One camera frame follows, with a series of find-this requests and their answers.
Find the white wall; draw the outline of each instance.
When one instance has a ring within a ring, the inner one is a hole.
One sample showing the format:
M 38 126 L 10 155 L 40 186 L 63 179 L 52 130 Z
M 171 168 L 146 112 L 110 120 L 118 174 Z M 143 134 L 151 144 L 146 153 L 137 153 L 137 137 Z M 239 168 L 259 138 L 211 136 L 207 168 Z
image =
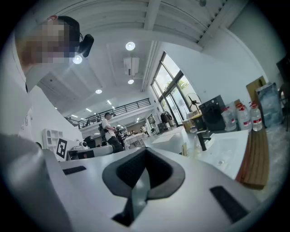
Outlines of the white wall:
M 285 47 L 272 24 L 255 5 L 248 4 L 229 28 L 253 52 L 271 82 L 283 83 L 276 65 L 285 55 Z
M 45 128 L 62 131 L 63 137 L 66 139 L 82 141 L 82 133 L 54 108 L 41 88 L 35 86 L 29 92 L 29 97 L 33 112 L 32 137 L 35 142 L 39 142 L 43 146 L 42 130 Z
M 221 95 L 225 104 L 237 99 L 248 104 L 246 85 L 263 73 L 226 29 L 219 29 L 201 53 L 171 43 L 163 43 L 161 49 L 178 65 L 202 102 Z

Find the black rubber pad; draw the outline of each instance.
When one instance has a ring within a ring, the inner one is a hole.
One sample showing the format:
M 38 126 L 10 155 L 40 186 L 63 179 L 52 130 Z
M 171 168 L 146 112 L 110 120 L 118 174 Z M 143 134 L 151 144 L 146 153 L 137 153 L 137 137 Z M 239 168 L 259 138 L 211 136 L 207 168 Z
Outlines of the black rubber pad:
M 232 223 L 239 221 L 248 214 L 244 207 L 224 187 L 217 186 L 211 188 L 210 191 Z
M 74 168 L 70 168 L 70 169 L 63 169 L 63 172 L 65 175 L 70 175 L 76 172 L 81 172 L 83 170 L 86 170 L 86 168 L 84 166 L 78 166 L 78 167 L 74 167 Z

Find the black pants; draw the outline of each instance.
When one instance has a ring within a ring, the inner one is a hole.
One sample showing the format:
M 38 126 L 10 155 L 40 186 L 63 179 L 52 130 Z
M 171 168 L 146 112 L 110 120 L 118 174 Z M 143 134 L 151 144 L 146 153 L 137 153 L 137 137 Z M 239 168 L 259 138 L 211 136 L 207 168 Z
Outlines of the black pants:
M 108 143 L 110 145 L 114 145 L 115 147 L 115 152 L 114 153 L 117 153 L 117 152 L 120 152 L 120 151 L 123 151 L 124 148 L 123 146 L 121 145 L 121 143 L 119 142 L 119 140 L 116 138 L 116 137 L 111 137 L 109 140 L 108 140 Z

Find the balcony railing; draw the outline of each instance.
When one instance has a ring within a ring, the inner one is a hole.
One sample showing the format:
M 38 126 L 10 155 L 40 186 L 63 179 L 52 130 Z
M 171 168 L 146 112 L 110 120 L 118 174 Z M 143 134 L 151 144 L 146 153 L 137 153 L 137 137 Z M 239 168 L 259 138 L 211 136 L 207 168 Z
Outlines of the balcony railing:
M 81 129 L 81 128 L 87 127 L 89 125 L 101 122 L 105 118 L 105 113 L 107 113 L 107 112 L 111 113 L 113 116 L 119 116 L 119 115 L 128 113 L 128 112 L 133 111 L 133 110 L 137 110 L 137 109 L 143 108 L 145 106 L 149 106 L 149 105 L 151 105 L 149 98 L 146 98 L 146 99 L 143 99 L 140 101 L 132 102 L 132 103 L 127 104 L 127 105 L 116 107 L 115 109 L 111 109 L 108 111 L 104 111 L 102 113 L 98 113 L 98 114 L 93 115 L 91 117 L 85 118 L 84 120 L 81 120 L 81 121 L 73 120 L 72 125 L 75 126 L 76 128 Z

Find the recessed ceiling light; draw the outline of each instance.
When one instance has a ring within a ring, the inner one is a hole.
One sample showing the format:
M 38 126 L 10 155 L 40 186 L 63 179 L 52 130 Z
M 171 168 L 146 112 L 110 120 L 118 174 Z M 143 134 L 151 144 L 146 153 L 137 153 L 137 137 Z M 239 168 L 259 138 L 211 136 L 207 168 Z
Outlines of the recessed ceiling light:
M 72 58 L 72 62 L 74 62 L 75 64 L 80 64 L 82 62 L 82 57 L 76 55 L 74 58 Z
M 127 49 L 128 51 L 132 51 L 134 48 L 135 48 L 135 44 L 134 44 L 133 42 L 128 42 L 128 43 L 126 44 L 126 49 Z

